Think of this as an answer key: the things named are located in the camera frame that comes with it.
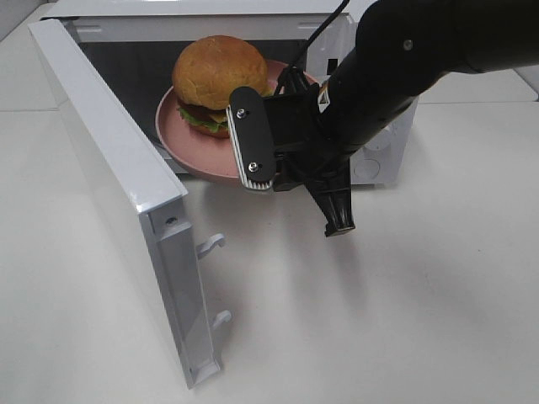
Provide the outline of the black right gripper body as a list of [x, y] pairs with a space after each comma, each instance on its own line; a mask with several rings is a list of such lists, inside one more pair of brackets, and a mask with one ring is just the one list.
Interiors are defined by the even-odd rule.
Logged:
[[311, 194], [350, 192], [354, 88], [340, 79], [264, 100], [275, 145], [273, 190], [304, 186]]

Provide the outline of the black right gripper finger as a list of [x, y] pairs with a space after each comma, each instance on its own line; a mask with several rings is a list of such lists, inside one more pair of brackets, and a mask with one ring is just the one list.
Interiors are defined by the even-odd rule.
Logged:
[[309, 179], [305, 187], [327, 221], [325, 237], [344, 235], [355, 229], [348, 163], [338, 171], [324, 172]]
[[253, 88], [236, 88], [226, 112], [242, 186], [254, 192], [271, 190], [276, 175], [275, 146], [264, 99]]

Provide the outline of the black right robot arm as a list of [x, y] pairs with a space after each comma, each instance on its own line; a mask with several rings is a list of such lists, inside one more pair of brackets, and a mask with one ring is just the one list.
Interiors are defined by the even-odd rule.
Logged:
[[304, 186], [327, 236], [351, 231], [353, 154], [450, 72], [537, 62], [535, 1], [377, 1], [324, 83], [308, 83], [291, 63], [270, 97], [232, 92], [227, 118], [240, 181], [254, 191]]

